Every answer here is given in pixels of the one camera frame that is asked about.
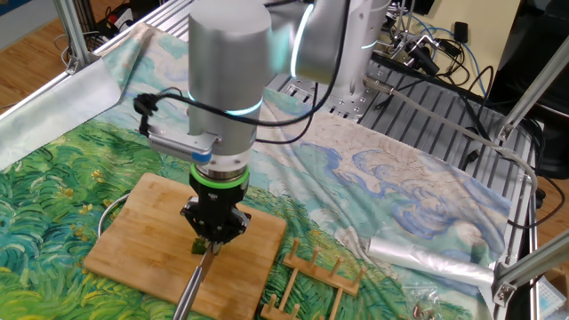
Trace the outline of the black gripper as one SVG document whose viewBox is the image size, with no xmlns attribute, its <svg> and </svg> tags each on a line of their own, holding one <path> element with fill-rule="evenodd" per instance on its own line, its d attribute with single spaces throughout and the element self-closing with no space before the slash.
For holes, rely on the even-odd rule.
<svg viewBox="0 0 569 320">
<path fill-rule="evenodd" d="M 245 191 L 239 186 L 212 188 L 197 184 L 198 197 L 190 197 L 180 210 L 180 215 L 196 232 L 193 250 L 207 250 L 212 244 L 217 255 L 223 245 L 247 230 L 252 216 L 236 207 L 244 199 Z"/>
</svg>

